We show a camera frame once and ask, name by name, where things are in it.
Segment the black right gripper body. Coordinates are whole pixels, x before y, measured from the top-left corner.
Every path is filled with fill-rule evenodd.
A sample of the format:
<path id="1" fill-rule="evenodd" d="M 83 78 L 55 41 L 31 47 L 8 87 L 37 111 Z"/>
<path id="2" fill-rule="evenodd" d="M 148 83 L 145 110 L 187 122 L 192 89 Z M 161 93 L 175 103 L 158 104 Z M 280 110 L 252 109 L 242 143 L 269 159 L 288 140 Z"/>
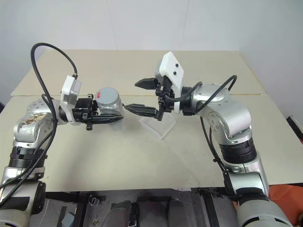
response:
<path id="1" fill-rule="evenodd" d="M 169 101 L 168 98 L 174 98 L 174 92 L 171 89 L 172 82 L 167 76 L 162 78 L 156 88 L 156 96 L 158 97 L 159 110 L 156 119 L 161 121 L 164 113 L 171 113 L 174 110 L 174 102 Z"/>

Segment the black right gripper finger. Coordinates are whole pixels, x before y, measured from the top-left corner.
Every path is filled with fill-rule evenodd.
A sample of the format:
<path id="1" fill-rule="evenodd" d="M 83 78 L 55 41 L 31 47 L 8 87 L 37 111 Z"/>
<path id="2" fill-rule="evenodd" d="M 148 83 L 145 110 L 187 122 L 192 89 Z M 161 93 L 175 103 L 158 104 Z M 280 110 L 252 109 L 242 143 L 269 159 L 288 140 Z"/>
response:
<path id="1" fill-rule="evenodd" d="M 158 80 L 156 78 L 145 78 L 139 80 L 134 85 L 146 90 L 155 90 L 158 86 Z"/>
<path id="2" fill-rule="evenodd" d="M 142 104 L 124 105 L 124 108 L 129 112 L 143 117 L 157 118 L 158 110 L 155 107 L 149 107 Z"/>

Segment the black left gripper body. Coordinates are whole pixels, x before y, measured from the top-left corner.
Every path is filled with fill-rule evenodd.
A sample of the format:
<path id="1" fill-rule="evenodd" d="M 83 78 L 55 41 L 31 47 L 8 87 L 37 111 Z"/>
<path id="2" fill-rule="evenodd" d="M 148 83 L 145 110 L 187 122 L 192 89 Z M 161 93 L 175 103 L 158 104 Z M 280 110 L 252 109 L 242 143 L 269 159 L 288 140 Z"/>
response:
<path id="1" fill-rule="evenodd" d="M 91 117 L 98 115 L 98 111 L 93 110 L 93 101 L 95 101 L 93 94 L 88 94 L 86 98 L 79 98 L 72 110 L 75 121 L 85 124 L 88 131 L 93 129 Z"/>

